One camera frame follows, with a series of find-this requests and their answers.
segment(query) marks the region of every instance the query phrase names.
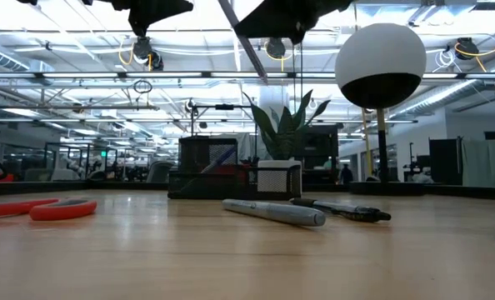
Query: black pen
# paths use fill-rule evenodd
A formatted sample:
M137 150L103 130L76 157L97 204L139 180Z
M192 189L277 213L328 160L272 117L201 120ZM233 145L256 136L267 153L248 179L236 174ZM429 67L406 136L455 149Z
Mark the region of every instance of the black pen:
M307 208L316 208L325 213L332 213L358 222L375 223L378 221L389 221L392 218L390 214L382 212L380 209L374 207L340 205L334 202L324 202L298 197L291 199L290 203Z

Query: black and white ball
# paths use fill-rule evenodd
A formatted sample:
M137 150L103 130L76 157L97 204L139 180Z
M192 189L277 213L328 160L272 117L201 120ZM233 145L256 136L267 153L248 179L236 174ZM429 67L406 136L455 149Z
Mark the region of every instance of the black and white ball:
M338 53L335 74L342 94L361 108L389 108L414 93L426 53L410 28L373 24L355 32Z

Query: snake plant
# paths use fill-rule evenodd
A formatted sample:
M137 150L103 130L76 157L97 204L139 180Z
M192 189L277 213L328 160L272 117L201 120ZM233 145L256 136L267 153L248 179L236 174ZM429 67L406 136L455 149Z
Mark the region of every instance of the snake plant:
M244 93L251 103L251 111L253 119L258 125L262 141L266 145L268 153L274 160L288 160L293 155L293 150L296 147L296 142L303 134L308 124L313 119L323 113L331 100L322 102L316 109L316 112L305 122L308 103L311 101L311 90L301 100L299 109L296 113L291 114L287 107L282 109L282 115L279 118L278 114L271 108L272 119L277 124L277 131L273 129L272 122L268 115Z

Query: silver marker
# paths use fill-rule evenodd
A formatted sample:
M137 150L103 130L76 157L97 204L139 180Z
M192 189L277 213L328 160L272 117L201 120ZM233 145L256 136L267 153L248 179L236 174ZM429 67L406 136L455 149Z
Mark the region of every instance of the silver marker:
M233 199L223 200L222 206L231 212L244 213L292 225L322 226L325 223L323 212L309 207Z

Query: white plant pot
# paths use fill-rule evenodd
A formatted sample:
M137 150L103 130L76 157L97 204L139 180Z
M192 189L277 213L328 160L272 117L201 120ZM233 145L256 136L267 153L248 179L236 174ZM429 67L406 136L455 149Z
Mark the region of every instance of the white plant pot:
M259 161L257 166L259 168L290 168L299 166L299 182L295 182L294 186L299 186L300 193L303 192L301 162L295 160L267 160ZM257 190L259 192L285 193L287 191L287 174L283 171L259 171Z

